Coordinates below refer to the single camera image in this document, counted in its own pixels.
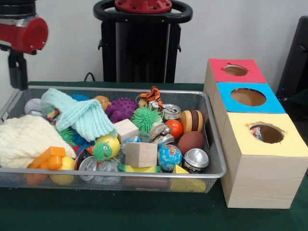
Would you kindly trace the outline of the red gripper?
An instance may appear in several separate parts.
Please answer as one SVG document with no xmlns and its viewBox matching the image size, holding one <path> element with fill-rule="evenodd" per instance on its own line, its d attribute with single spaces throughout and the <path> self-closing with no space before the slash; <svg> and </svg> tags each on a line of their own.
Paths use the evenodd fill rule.
<svg viewBox="0 0 308 231">
<path fill-rule="evenodd" d="M 44 19 L 30 16 L 24 19 L 0 20 L 0 43 L 21 53 L 32 54 L 41 50 L 48 39 L 48 26 Z M 10 83 L 13 88 L 28 88 L 27 65 L 23 54 L 11 51 L 8 56 Z"/>
</svg>

